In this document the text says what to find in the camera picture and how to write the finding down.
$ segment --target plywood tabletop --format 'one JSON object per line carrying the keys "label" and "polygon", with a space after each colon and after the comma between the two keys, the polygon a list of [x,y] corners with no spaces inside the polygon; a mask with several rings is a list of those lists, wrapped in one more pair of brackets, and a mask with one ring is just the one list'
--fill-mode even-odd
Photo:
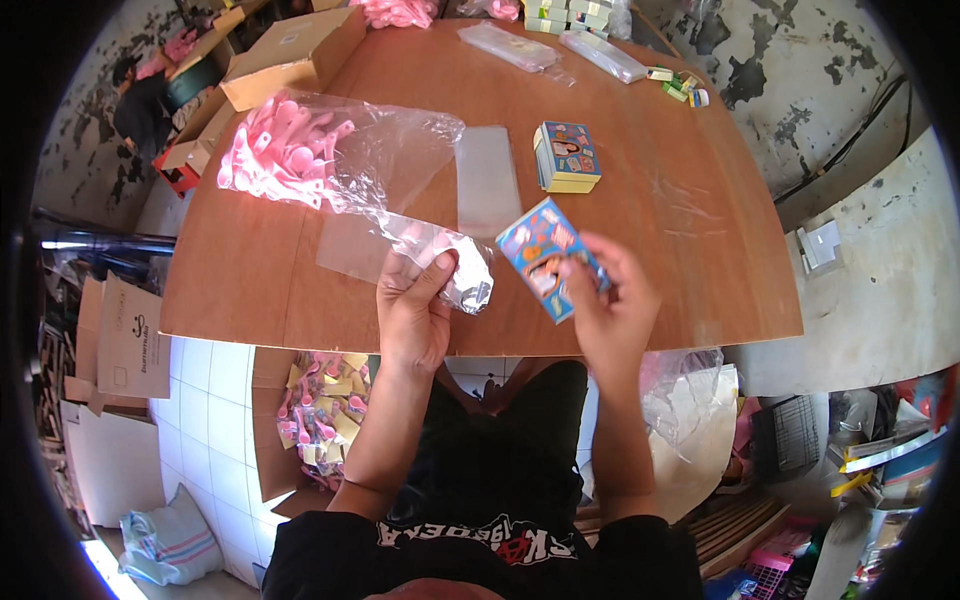
{"label": "plywood tabletop", "polygon": [[[537,185],[532,138],[544,120],[590,128],[603,178],[589,194],[554,194],[577,229],[632,248],[663,305],[649,349],[702,348],[803,334],[780,222],[747,145],[708,86],[713,103],[691,108],[658,83],[624,85],[558,45],[577,83],[526,73],[458,38],[475,20],[427,30],[372,31],[325,91],[374,104],[449,112],[468,126],[507,128],[520,201]],[[644,64],[689,69],[632,44]],[[211,157],[232,139],[238,115]],[[260,346],[377,350],[373,286],[316,265],[324,215],[216,187],[207,169],[180,231],[163,302],[164,333]],[[405,214],[457,225],[456,168],[449,164]],[[497,259],[490,305],[454,311],[450,354],[578,354],[573,323],[553,325],[506,259]]]}

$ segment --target hand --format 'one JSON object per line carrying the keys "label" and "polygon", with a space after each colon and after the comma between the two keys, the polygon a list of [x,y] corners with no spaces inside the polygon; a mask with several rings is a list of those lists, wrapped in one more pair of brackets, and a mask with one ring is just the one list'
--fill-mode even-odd
{"label": "hand", "polygon": [[612,288],[598,296],[587,267],[567,259],[560,266],[576,312],[573,324],[580,350],[607,396],[639,396],[640,361],[660,310],[651,286],[632,252],[605,237],[581,232],[580,239],[607,271]]}
{"label": "hand", "polygon": [[437,294],[453,275],[455,252],[444,252],[422,273],[406,256],[390,252],[376,284],[382,368],[432,377],[450,343],[450,307]]}

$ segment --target white tiled floor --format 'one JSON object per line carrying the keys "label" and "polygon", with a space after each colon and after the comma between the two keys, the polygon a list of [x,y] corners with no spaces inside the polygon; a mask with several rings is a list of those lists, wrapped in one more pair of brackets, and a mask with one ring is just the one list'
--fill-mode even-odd
{"label": "white tiled floor", "polygon": [[152,399],[160,474],[169,501],[182,482],[220,543],[226,569],[256,587],[252,564],[270,563],[278,524],[265,504],[253,453],[253,348],[173,338],[170,399]]}

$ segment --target red stool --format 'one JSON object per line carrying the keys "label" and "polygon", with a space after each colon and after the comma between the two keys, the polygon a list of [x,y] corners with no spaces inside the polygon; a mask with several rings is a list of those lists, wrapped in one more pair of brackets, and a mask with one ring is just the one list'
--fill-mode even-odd
{"label": "red stool", "polygon": [[184,164],[181,167],[177,167],[169,171],[169,173],[172,173],[178,177],[172,178],[170,175],[167,175],[168,171],[164,171],[162,166],[167,159],[167,155],[170,154],[171,149],[173,149],[173,145],[167,148],[166,152],[164,152],[162,155],[154,158],[154,168],[158,173],[160,173],[160,176],[163,178],[163,180],[167,182],[167,185],[170,186],[170,189],[174,190],[177,196],[183,200],[187,190],[197,187],[197,183],[200,182],[200,176],[197,175],[197,172],[194,171],[188,164]]}

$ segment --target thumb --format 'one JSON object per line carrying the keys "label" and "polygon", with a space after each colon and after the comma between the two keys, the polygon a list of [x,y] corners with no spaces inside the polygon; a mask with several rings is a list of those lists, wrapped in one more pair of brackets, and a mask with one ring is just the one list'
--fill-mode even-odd
{"label": "thumb", "polygon": [[590,321],[599,319],[603,305],[597,297],[596,285],[587,268],[580,262],[568,258],[560,265],[560,275],[566,282],[566,293],[570,296],[573,308],[576,310],[574,319],[580,319],[581,322],[584,319]]}
{"label": "thumb", "polygon": [[403,296],[418,304],[428,304],[446,285],[456,265],[457,258],[454,252],[447,251],[439,254]]}

